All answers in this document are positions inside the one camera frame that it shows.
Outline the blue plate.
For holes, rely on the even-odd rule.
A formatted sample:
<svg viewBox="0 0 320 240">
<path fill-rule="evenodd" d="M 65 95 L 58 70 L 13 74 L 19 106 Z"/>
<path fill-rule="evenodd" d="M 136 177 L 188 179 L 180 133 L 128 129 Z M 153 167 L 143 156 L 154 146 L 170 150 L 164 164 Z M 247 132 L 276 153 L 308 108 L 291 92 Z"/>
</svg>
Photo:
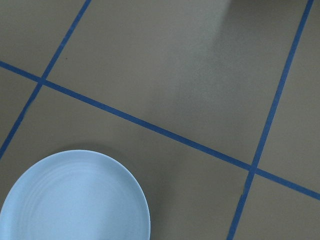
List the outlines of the blue plate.
<svg viewBox="0 0 320 240">
<path fill-rule="evenodd" d="M 0 212 L 3 240 L 148 240 L 151 219 L 135 177 L 118 161 L 68 150 L 32 165 Z"/>
</svg>

